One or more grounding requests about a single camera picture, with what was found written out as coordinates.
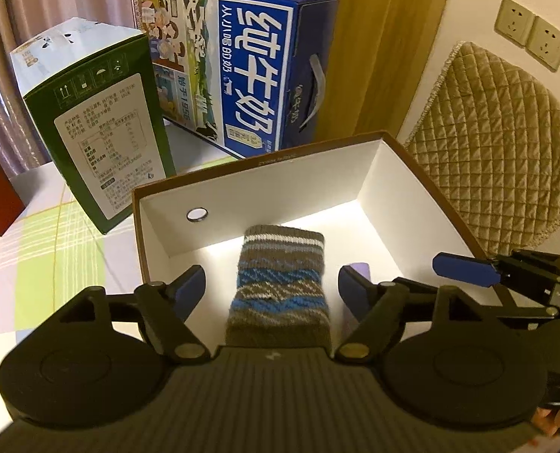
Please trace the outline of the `person right hand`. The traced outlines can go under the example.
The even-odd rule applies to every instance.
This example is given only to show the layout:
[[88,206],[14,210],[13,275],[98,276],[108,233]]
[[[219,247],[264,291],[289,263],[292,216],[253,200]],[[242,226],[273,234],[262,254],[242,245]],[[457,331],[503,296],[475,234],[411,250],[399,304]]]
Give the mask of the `person right hand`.
[[539,430],[542,430],[545,435],[552,437],[560,430],[560,409],[553,411],[537,408],[532,418],[532,423]]

